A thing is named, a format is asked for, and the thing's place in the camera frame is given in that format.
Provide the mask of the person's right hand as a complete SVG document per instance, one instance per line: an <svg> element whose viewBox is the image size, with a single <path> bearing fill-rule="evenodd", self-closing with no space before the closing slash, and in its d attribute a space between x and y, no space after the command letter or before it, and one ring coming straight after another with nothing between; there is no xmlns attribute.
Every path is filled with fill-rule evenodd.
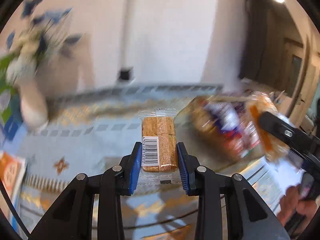
<svg viewBox="0 0 320 240"><path fill-rule="evenodd" d="M300 226L302 230L304 230L312 220L318 207L314 200L302 200L300 198L299 187L299 184L297 186L289 187L285 195L282 196L280 199L280 212L277 214L277 218L282 226L284 226L292 215L297 212L300 215L305 216L305 219Z"/></svg>

